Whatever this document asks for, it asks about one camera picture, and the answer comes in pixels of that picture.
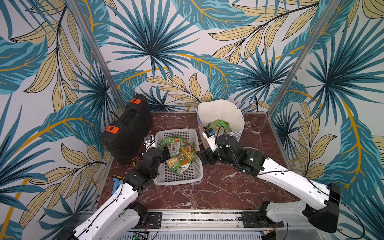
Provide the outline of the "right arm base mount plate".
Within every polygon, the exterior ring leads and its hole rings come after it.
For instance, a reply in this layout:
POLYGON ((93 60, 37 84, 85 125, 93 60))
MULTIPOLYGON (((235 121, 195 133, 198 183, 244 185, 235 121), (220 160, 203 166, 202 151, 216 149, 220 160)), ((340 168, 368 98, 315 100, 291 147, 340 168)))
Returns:
POLYGON ((284 227, 283 222, 275 223, 267 216, 259 214, 258 212, 241 212, 238 220, 243 223, 245 228, 265 228, 276 230, 277 228, 284 227))

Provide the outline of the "blue checkered paper bag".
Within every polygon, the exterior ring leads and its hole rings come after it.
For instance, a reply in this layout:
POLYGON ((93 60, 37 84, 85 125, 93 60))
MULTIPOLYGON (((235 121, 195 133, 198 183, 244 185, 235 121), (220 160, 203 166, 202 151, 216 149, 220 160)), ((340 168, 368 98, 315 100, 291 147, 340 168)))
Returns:
POLYGON ((227 100, 216 100, 200 103, 197 106, 198 130, 205 149, 210 148, 210 140, 204 131, 210 128, 210 124, 218 120, 224 122, 229 130, 225 130, 230 136, 239 142, 245 127, 245 119, 242 111, 232 102, 227 100))

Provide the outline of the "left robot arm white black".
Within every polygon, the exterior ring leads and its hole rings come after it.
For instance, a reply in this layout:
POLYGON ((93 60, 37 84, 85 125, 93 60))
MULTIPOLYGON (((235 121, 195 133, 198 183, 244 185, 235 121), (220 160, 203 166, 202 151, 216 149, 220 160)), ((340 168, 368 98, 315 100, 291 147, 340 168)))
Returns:
POLYGON ((158 148, 148 148, 142 160, 123 179, 116 192, 82 224, 65 230, 58 240, 114 240, 147 221, 148 209, 136 199, 154 181, 166 156, 158 148))

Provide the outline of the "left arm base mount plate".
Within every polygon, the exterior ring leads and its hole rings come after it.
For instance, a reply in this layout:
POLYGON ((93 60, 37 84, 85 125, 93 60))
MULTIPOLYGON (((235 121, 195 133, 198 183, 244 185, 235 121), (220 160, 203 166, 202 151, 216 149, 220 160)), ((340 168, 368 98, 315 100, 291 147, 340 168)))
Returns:
POLYGON ((148 212, 140 217, 134 229, 159 229, 162 226, 162 212, 148 212))

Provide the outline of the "light green condiment packet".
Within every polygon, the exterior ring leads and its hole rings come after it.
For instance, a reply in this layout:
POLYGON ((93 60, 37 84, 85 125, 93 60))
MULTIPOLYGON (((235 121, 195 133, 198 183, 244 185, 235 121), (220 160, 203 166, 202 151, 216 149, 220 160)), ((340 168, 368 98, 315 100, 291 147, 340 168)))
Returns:
POLYGON ((213 128, 215 131, 215 134, 224 134, 232 132, 232 129, 230 128, 230 124, 223 120, 215 120, 213 122, 210 122, 208 125, 209 128, 213 128))

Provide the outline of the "white plastic perforated basket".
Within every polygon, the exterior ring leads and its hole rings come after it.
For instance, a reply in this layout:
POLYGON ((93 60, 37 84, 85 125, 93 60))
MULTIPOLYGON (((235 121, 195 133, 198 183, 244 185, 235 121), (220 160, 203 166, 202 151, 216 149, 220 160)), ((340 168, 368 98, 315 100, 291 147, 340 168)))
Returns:
MULTIPOLYGON (((173 129, 159 131, 155 135, 156 146, 160 147, 160 143, 166 137, 172 135, 178 135, 186 140, 189 144, 195 144, 196 150, 199 151, 199 139, 197 132, 194 129, 173 129)), ((182 176, 178 176, 175 172, 172 172, 166 163, 161 163, 158 170, 158 175, 154 179, 154 183, 158 186, 173 186, 192 184, 199 182, 204 176, 203 164, 199 158, 197 158, 189 168, 183 173, 182 176)))

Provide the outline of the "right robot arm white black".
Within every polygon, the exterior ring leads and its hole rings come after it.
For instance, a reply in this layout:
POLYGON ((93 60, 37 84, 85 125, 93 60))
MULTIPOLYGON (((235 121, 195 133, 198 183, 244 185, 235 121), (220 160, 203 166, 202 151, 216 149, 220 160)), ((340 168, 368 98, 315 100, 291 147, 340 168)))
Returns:
POLYGON ((203 164, 221 162, 231 165, 238 172, 270 182, 299 198, 292 203, 264 203, 260 209, 262 216, 274 223, 309 223, 323 232, 337 231, 342 195, 338 185, 311 181, 258 151, 245 150, 235 137, 228 134, 218 137, 203 134, 203 139, 209 145, 197 153, 203 164))

